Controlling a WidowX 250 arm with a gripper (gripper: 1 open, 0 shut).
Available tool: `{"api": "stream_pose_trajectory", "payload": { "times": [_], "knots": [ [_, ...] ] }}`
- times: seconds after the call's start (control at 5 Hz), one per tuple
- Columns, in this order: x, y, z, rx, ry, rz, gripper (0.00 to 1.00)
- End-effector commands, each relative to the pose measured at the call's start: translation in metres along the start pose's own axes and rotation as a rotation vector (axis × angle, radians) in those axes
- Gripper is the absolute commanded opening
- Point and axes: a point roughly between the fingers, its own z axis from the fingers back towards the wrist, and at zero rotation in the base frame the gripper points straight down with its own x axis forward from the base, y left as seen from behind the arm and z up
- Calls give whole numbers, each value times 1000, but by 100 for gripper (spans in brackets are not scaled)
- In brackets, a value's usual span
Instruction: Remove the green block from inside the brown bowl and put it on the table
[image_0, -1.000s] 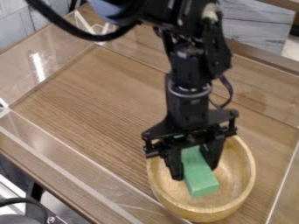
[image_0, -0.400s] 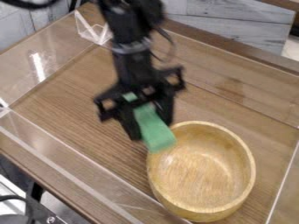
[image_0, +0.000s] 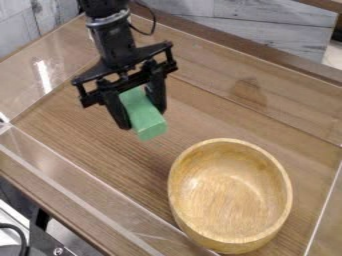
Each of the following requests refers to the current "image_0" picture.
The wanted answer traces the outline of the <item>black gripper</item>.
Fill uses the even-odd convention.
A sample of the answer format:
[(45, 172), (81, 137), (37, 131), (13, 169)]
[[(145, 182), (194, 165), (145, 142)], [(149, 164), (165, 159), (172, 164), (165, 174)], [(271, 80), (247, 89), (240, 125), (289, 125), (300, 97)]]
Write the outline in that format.
[(132, 128), (120, 93), (145, 85), (145, 96), (160, 113), (166, 109), (165, 77), (177, 70), (172, 42), (137, 47), (126, 17), (88, 18), (86, 28), (100, 55), (97, 63), (72, 79), (84, 107), (104, 104), (122, 130)]

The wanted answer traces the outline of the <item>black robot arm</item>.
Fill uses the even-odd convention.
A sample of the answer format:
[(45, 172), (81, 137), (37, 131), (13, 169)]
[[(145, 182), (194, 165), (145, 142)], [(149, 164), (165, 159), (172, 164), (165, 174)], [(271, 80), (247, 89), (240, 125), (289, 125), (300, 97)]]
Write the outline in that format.
[(144, 96), (162, 114), (166, 109), (165, 78), (177, 70), (170, 41), (136, 46), (132, 31), (152, 35), (156, 17), (149, 10), (150, 30), (138, 30), (128, 21), (128, 3), (129, 0), (78, 0), (98, 60), (70, 82), (77, 89), (81, 106), (104, 105), (122, 130), (132, 128), (128, 108), (120, 99), (122, 93), (145, 84)]

